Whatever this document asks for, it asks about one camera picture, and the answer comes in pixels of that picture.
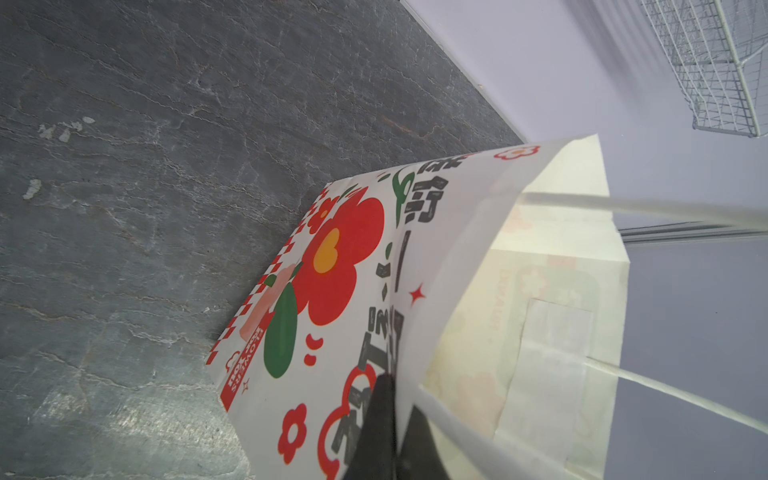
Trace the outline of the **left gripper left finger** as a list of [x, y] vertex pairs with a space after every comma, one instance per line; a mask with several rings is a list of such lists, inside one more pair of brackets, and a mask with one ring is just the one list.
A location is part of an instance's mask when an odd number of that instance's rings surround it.
[[395, 383], [391, 374], [377, 378], [360, 437], [344, 480], [396, 478]]

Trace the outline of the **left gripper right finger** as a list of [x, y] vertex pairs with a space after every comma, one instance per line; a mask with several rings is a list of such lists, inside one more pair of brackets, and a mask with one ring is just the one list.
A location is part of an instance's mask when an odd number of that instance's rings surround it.
[[449, 480], [439, 457], [426, 416], [414, 407], [406, 435], [398, 454], [396, 475], [399, 480]]

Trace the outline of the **white floral paper bag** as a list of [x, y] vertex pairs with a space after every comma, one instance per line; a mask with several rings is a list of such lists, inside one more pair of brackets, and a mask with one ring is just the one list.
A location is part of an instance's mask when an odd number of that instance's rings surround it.
[[624, 369], [630, 260], [617, 212], [764, 232], [765, 211], [621, 199], [597, 136], [327, 184], [211, 348], [260, 479], [343, 479], [377, 378], [450, 479], [599, 479], [621, 381], [765, 431]]

